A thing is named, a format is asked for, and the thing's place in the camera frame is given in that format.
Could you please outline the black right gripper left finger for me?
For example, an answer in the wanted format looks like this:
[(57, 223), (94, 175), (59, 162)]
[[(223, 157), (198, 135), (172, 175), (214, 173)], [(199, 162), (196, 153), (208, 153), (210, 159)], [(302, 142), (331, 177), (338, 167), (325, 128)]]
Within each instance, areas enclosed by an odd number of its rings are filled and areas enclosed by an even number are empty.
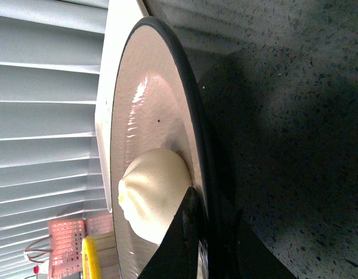
[(167, 233), (139, 278), (197, 278), (205, 219), (200, 197), (189, 187)]

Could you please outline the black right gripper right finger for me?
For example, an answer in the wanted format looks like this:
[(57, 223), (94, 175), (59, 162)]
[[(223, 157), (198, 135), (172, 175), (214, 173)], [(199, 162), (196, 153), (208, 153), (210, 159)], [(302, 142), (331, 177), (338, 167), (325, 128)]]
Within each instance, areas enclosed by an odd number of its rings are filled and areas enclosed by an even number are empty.
[(226, 210), (225, 242), (228, 278), (295, 278), (242, 218), (242, 210)]

